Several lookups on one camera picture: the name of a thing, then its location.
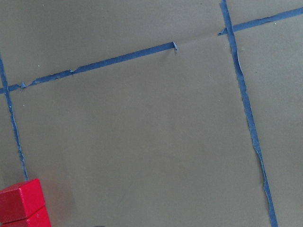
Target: tape line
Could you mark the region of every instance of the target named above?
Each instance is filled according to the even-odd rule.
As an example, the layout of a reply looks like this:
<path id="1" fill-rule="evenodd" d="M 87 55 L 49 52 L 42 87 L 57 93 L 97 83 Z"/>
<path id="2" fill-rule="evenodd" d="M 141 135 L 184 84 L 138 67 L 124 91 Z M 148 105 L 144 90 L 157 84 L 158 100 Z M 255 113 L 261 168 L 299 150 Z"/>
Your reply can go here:
<path id="1" fill-rule="evenodd" d="M 259 25 L 262 25 L 262 24 L 265 24 L 265 23 L 269 23 L 269 22 L 273 22 L 273 21 L 277 21 L 277 20 L 282 20 L 282 19 L 286 19 L 286 18 L 289 18 L 289 17 L 295 17 L 295 16 L 298 16 L 298 15 L 301 15 L 301 14 L 303 14 L 303 7 L 298 8 L 298 9 L 294 9 L 294 10 L 290 10 L 290 11 L 287 11 L 287 12 L 279 13 L 279 14 L 276 14 L 276 15 L 271 16 L 271 17 L 265 17 L 265 18 L 262 18 L 262 19 L 256 19 L 256 20 L 248 21 L 248 22 L 241 23 L 241 24 L 238 24 L 238 25 L 234 25 L 232 28 L 233 28 L 234 32 L 237 32 L 237 31 L 241 31 L 241 30 L 244 30 L 244 29 L 247 29 L 247 28 L 250 28 L 250 27 L 259 26 Z M 226 35 L 226 34 L 227 34 L 227 28 L 225 28 L 221 32 L 219 32 L 218 35 Z"/>
<path id="2" fill-rule="evenodd" d="M 84 66 L 80 66 L 78 67 L 76 70 L 66 70 L 66 71 L 62 71 L 62 72 L 58 72 L 52 75 L 48 75 L 45 77 L 40 77 L 35 79 L 34 81 L 32 81 L 28 86 L 25 83 L 21 83 L 21 84 L 14 84 L 8 87 L 9 91 L 15 91 L 17 89 L 24 89 L 26 87 L 30 87 L 36 84 L 40 84 L 40 83 L 45 83 L 48 81 L 53 81 L 55 79 L 59 79 L 59 78 L 64 78 L 67 76 L 71 76 L 77 73 L 82 73 L 82 72 L 86 72 L 86 71 L 90 71 L 90 70 L 94 70 L 94 69 L 98 69 L 98 68 L 102 68 L 108 65 L 112 65 L 112 64 L 117 64 L 123 61 L 128 61 L 131 59 L 135 59 L 135 58 L 139 58 L 139 57 L 143 57 L 146 55 L 150 55 L 153 53 L 157 53 L 157 52 L 161 52 L 161 51 L 165 51 L 168 49 L 174 49 L 176 52 L 178 51 L 178 47 L 176 45 L 175 42 L 170 42 L 167 44 L 162 44 L 159 46 L 154 46 L 151 48 L 147 48 L 144 50 L 140 50 L 140 51 L 136 51 L 136 52 L 132 52 L 132 53 L 128 53 L 125 55 L 121 55 L 115 58 L 111 58 L 111 59 L 107 59 L 107 60 L 103 60 L 103 61 L 99 61 L 96 63 L 92 63 L 89 65 L 84 65 Z M 5 88 L 0 88 L 0 94 L 4 94 L 5 93 Z"/>
<path id="3" fill-rule="evenodd" d="M 26 168 L 25 159 L 24 159 L 24 155 L 23 155 L 23 150 L 22 150 L 22 147 L 21 147 L 20 139 L 19 139 L 19 132 L 18 132 L 18 127 L 17 127 L 17 123 L 16 123 L 16 120 L 15 120 L 13 103 L 12 103 L 11 98 L 10 98 L 10 94 L 9 94 L 10 90 L 9 90 L 9 87 L 8 87 L 8 82 L 6 80 L 4 65 L 3 65 L 3 61 L 2 61 L 1 56 L 0 56 L 0 76 L 1 76 L 1 81 L 2 81 L 2 85 L 3 85 L 2 90 L 5 94 L 6 103 L 8 105 L 8 109 L 9 109 L 9 113 L 10 113 L 10 121 L 11 121 L 11 125 L 12 125 L 14 135 L 15 135 L 15 140 L 16 140 L 16 144 L 17 144 L 17 148 L 18 148 L 21 167 L 22 167 L 22 170 L 23 170 L 24 180 L 28 181 L 27 168 Z"/>
<path id="4" fill-rule="evenodd" d="M 243 105 L 244 105 L 246 118 L 248 121 L 248 126 L 250 129 L 250 136 L 252 139 L 253 147 L 256 151 L 256 154 L 257 154 L 257 156 L 260 160 L 260 164 L 261 164 L 261 170 L 262 170 L 262 175 L 263 175 L 263 180 L 264 180 L 263 188 L 264 188 L 264 191 L 267 196 L 270 223 L 271 223 L 272 227 L 278 227 L 274 204 L 273 204 L 273 200 L 272 200 L 271 193 L 270 193 L 270 188 L 269 188 L 267 175 L 266 175 L 266 171 L 265 171 L 265 166 L 264 166 L 264 161 L 263 161 L 262 152 L 261 152 L 261 147 L 260 147 L 260 143 L 259 143 L 259 139 L 258 139 L 257 129 L 256 129 L 253 115 L 252 115 L 250 99 L 246 92 L 246 84 L 245 84 L 245 80 L 244 80 L 244 75 L 243 75 L 243 72 L 241 70 L 241 66 L 239 63 L 237 43 L 236 43 L 236 39 L 234 36 L 234 32 L 233 32 L 233 28 L 232 28 L 232 21 L 231 21 L 230 14 L 229 14 L 229 11 L 227 8 L 226 0 L 222 0 L 221 9 L 222 9 L 225 25 L 227 28 L 229 43 L 230 43 L 230 46 L 232 49 L 233 63 L 234 63 L 237 78 L 238 78 L 238 83 L 239 83 L 239 87 L 240 87 L 240 91 L 241 91 L 241 96 L 243 99 Z"/>

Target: gray surface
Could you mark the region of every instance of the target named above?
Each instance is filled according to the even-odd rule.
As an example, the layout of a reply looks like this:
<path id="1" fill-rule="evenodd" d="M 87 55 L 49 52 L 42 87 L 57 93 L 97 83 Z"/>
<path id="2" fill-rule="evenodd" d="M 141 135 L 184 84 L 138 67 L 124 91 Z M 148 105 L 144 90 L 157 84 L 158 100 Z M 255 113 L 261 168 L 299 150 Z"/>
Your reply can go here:
<path id="1" fill-rule="evenodd" d="M 12 94 L 29 174 L 42 179 L 54 226 L 268 224 L 226 45 L 179 43 L 177 55 Z"/>
<path id="2" fill-rule="evenodd" d="M 280 226 L 303 223 L 302 22 L 294 17 L 236 34 Z"/>
<path id="3" fill-rule="evenodd" d="M 227 3 L 234 25 L 303 7 L 301 0 L 227 0 Z"/>
<path id="4" fill-rule="evenodd" d="M 218 2 L 206 0 L 5 0 L 0 8 L 10 84 L 224 27 Z"/>
<path id="5" fill-rule="evenodd" d="M 54 227 L 270 225 L 228 39 L 216 36 L 224 28 L 219 2 L 0 2 L 9 84 L 179 44 L 178 54 L 168 50 L 11 93 L 29 175 L 42 181 Z M 301 7 L 273 2 L 239 8 L 231 0 L 232 20 Z M 285 62 L 302 52 L 298 18 L 298 27 L 288 20 L 236 34 L 281 227 L 302 223 L 295 210 L 302 210 L 302 96 L 288 99 L 302 94 L 301 65 Z M 273 34 L 283 35 L 272 41 Z M 283 65 L 296 83 L 285 79 Z M 273 94 L 280 95 L 276 102 Z M 281 112 L 283 103 L 289 111 Z M 5 187 L 22 181 L 22 172 L 4 95 L 0 106 Z M 285 156 L 287 149 L 294 155 Z"/>

